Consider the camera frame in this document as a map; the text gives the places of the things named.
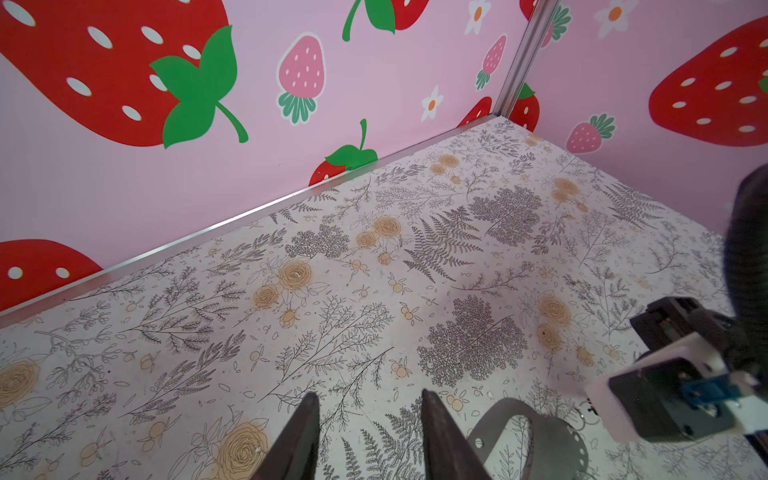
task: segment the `floral patterned surface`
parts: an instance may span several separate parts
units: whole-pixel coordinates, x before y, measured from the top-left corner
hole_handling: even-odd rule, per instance
[[[646,303],[729,312],[721,241],[497,118],[2,330],[0,476],[242,480],[308,391],[327,480],[423,478],[422,388],[465,432],[506,396],[578,429]],[[582,433],[595,478],[766,477],[741,437]]]

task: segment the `pink wall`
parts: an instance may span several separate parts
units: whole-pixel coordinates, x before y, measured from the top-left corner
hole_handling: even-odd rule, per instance
[[[38,59],[30,68],[38,70],[41,81],[54,79],[51,88],[58,88],[57,94],[83,101],[65,84],[70,71],[90,69],[98,73],[99,68],[107,68],[102,62],[112,58],[106,55],[128,58],[137,49],[141,55],[152,55],[154,44],[140,32],[144,23],[165,25],[165,29],[156,30],[165,35],[162,47],[166,50],[156,56],[171,51],[184,57],[185,42],[197,42],[193,46],[203,51],[203,42],[194,40],[198,32],[185,32],[184,21],[168,20],[178,18],[175,9],[218,1],[137,0],[121,4],[126,5],[126,12],[90,12],[87,2],[71,0],[63,2],[62,8],[74,25],[61,33],[63,38],[51,35],[48,43],[38,41],[35,35],[60,27],[53,20],[46,22],[42,9],[47,7],[42,2],[13,2],[37,17],[34,26],[22,25],[9,13],[13,5],[9,10],[9,2],[2,3],[0,242],[53,240],[107,267],[306,187],[325,156],[345,144],[359,146],[359,122],[363,118],[368,127],[365,148],[375,150],[379,157],[441,134],[456,127],[481,98],[491,97],[495,102],[527,24],[519,7],[511,2],[494,0],[490,8],[491,2],[432,0],[410,28],[393,35],[372,26],[363,3],[354,18],[351,40],[345,42],[342,30],[353,0],[224,0],[228,22],[233,26],[238,72],[237,81],[221,103],[247,130],[250,139],[243,144],[238,143],[232,124],[218,110],[213,126],[202,137],[168,149],[112,141],[67,115],[31,83],[29,72],[24,72],[25,77],[9,61],[14,56],[10,54],[16,54],[19,61]],[[474,18],[470,11],[480,7],[484,7],[484,15],[478,33],[475,28],[467,32],[470,18]],[[156,8],[170,13],[154,12]],[[165,23],[158,18],[163,15]],[[192,15],[189,21],[204,23],[206,15]],[[88,37],[86,26],[91,23],[102,27],[113,48],[98,47]],[[180,33],[172,34],[174,29]],[[322,44],[325,87],[310,119],[293,125],[283,118],[277,105],[283,89],[276,70],[290,46],[305,32],[314,34]],[[485,55],[502,34],[508,40],[498,70],[485,88],[477,91],[475,82]],[[43,46],[35,50],[38,44]],[[12,51],[17,48],[31,51]],[[59,65],[61,71],[46,71],[46,65],[55,64],[54,60],[64,65]],[[153,72],[146,61],[136,68],[117,62],[116,71],[104,73],[109,80],[107,90],[91,85],[93,95],[85,100],[114,101],[111,95],[117,94],[110,91],[110,85],[137,81],[137,75],[143,82],[142,91],[153,89],[147,81],[147,74]],[[422,120],[422,102],[435,86],[442,102],[434,118]],[[158,101],[172,102],[171,107],[176,103],[168,97],[170,92],[152,92],[158,98],[165,95]],[[86,114],[91,107],[103,109],[104,104],[85,104]],[[114,119],[128,127],[134,125],[119,107],[105,112],[100,121]],[[142,121],[149,120],[153,119],[145,112]],[[13,259],[0,260],[7,263]]]
[[[541,50],[527,80],[541,105],[535,133],[566,147],[578,124],[589,122],[593,115],[608,113],[608,117],[615,118],[612,137],[603,140],[594,153],[578,155],[704,226],[724,232],[738,183],[768,161],[768,145],[764,144],[768,137],[762,137],[763,144],[758,146],[728,147],[675,133],[651,119],[649,97],[668,75],[710,44],[768,15],[768,2],[564,0],[563,6],[570,8],[572,17],[568,31]],[[598,20],[606,19],[616,7],[624,10],[621,18],[615,22]],[[607,32],[603,38],[599,38],[601,28]],[[758,35],[764,34],[760,41],[768,38],[764,24],[758,31]],[[760,51],[753,45],[751,52],[752,57],[743,61],[761,78],[762,72],[768,70],[768,48]],[[742,61],[739,55],[728,60]],[[712,79],[717,76],[739,77],[741,68],[739,64],[719,68],[714,63],[706,75],[699,75],[695,85],[701,86],[704,81],[719,84],[720,80]],[[729,88],[741,88],[739,79],[726,78],[734,80]],[[768,129],[768,94],[760,91],[756,79],[753,83],[750,87],[756,90],[757,100],[750,108],[755,109],[762,124],[749,135]],[[706,95],[719,93],[709,90]],[[728,89],[722,93],[733,94]],[[680,112],[709,108],[715,102],[710,97],[696,96],[688,99]],[[710,116],[716,121],[741,121],[730,111],[715,115]],[[718,126],[713,122],[708,127]]]

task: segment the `strawberry stem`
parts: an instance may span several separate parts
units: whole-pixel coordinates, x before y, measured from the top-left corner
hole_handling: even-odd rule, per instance
[[[360,150],[362,150],[362,145],[366,142],[366,131],[368,130],[368,121],[365,118],[360,121],[360,127],[362,127],[362,140],[360,141]]]
[[[245,131],[243,124],[241,124],[240,121],[237,120],[234,115],[232,115],[232,112],[227,110],[227,108],[224,107],[220,102],[216,102],[216,106],[227,118],[229,118],[230,122],[232,122],[232,126],[235,127],[235,131],[237,131],[237,140],[240,141],[241,144],[247,142],[248,132]]]
[[[349,11],[349,15],[346,16],[346,22],[344,22],[344,30],[341,32],[341,38],[344,41],[349,41],[349,32],[352,30],[352,19],[355,18],[355,12],[360,5],[360,0],[355,0],[352,5],[352,10]]]

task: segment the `black corrugated tube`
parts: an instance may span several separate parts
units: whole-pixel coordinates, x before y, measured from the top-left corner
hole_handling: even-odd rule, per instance
[[[725,240],[725,278],[768,396],[768,164],[745,178],[733,205]]]

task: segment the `yellow rose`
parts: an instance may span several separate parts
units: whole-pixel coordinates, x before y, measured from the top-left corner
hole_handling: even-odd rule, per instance
[[[538,301],[538,310],[543,316],[546,316],[559,326],[571,325],[571,311],[568,309],[568,305],[556,296],[542,296]]]
[[[392,217],[381,217],[373,223],[373,228],[382,237],[397,237],[400,235],[400,222]]]
[[[289,289],[297,289],[307,285],[312,279],[312,269],[307,262],[291,260],[280,268],[277,274],[280,284]]]
[[[554,198],[554,201],[562,204],[563,202],[568,201],[568,194],[566,194],[563,190],[555,190],[552,192],[552,198]]]
[[[22,359],[0,370],[0,409],[24,398],[38,381],[40,367]]]
[[[454,168],[458,167],[458,158],[451,154],[440,155],[438,161],[446,167]]]
[[[567,178],[555,178],[554,185],[560,190],[563,190],[566,194],[570,195],[575,195],[581,191],[575,183]]]
[[[429,171],[435,175],[443,175],[445,173],[445,167],[441,164],[434,164],[429,168]]]
[[[256,308],[268,309],[277,301],[278,296],[276,286],[265,285],[253,294],[253,302],[256,304]]]
[[[580,346],[576,349],[576,359],[581,362],[583,366],[593,366],[594,360],[592,359],[592,354],[587,351],[587,349],[583,346]]]
[[[360,248],[370,248],[376,245],[376,235],[373,232],[362,232],[357,235],[357,244]]]
[[[216,463],[219,480],[247,480],[259,468],[269,446],[263,428],[241,423],[221,441]]]
[[[280,326],[282,326],[284,329],[292,327],[295,322],[296,322],[296,312],[294,312],[293,310],[287,310],[280,317]]]
[[[560,333],[551,323],[545,323],[536,329],[538,342],[547,349],[560,349]]]

